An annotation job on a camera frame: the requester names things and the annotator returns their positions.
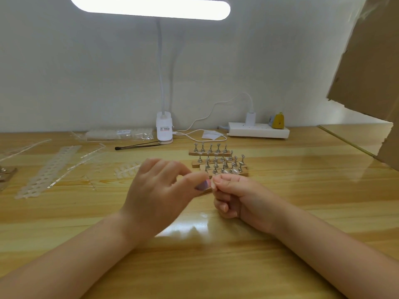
wooden tabletop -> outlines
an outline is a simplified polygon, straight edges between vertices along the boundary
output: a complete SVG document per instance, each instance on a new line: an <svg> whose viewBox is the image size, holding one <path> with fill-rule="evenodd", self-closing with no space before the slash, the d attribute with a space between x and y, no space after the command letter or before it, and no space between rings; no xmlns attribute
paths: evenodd
<svg viewBox="0 0 399 299"><path fill-rule="evenodd" d="M2 165L19 171L0 192L0 276L40 256L121 207L130 178L114 169L147 157L190 165L193 142L115 151L79 166L39 197L17 191L62 146L83 145L72 158L97 149L70 133L0 134L0 151L40 140ZM399 172L317 127L292 128L288 140L228 138L245 154L251 178L384 253L399 259ZM273 237L239 220L223 220L211 194L195 198L170 227L109 271L85 298L342 298Z"/></svg>
<svg viewBox="0 0 399 299"><path fill-rule="evenodd" d="M393 123L321 125L320 127L354 147L378 155L382 143L391 132Z"/></svg>

white wall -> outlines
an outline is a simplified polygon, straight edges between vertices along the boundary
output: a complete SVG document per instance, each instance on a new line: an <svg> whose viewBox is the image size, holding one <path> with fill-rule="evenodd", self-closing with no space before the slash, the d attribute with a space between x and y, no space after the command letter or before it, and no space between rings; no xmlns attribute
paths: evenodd
<svg viewBox="0 0 399 299"><path fill-rule="evenodd" d="M224 21L162 20L167 109L176 127L240 91L257 121L289 126L377 121L326 95L364 0L227 0ZM160 110L156 26L86 13L70 0L0 0L0 131L154 126ZM218 105L195 127L244 120Z"/></svg>

brown cardboard box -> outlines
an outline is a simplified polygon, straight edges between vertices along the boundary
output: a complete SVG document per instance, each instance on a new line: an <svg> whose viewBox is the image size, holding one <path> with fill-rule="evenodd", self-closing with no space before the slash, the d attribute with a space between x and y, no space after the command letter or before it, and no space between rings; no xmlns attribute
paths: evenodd
<svg viewBox="0 0 399 299"><path fill-rule="evenodd" d="M399 170L399 0L367 0L328 99L393 122L377 159Z"/></svg>

purple nail polish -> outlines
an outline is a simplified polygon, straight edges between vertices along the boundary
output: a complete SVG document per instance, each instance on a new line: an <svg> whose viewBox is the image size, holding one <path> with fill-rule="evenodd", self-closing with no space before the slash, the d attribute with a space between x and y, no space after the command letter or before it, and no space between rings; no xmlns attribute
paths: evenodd
<svg viewBox="0 0 399 299"><path fill-rule="evenodd" d="M208 180L206 180L196 186L196 190L198 190L198 191L205 191L207 188L209 188Z"/></svg>

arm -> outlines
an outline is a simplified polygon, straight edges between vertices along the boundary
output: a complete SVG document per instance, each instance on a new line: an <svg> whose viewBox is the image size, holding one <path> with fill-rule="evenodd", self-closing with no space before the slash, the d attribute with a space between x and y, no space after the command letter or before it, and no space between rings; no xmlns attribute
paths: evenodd
<svg viewBox="0 0 399 299"><path fill-rule="evenodd" d="M179 162L146 160L120 211L3 277L0 298L80 298L138 243L169 226L207 178Z"/></svg>
<svg viewBox="0 0 399 299"><path fill-rule="evenodd" d="M273 234L349 299L398 298L399 262L303 211L251 179L212 179L215 206Z"/></svg>

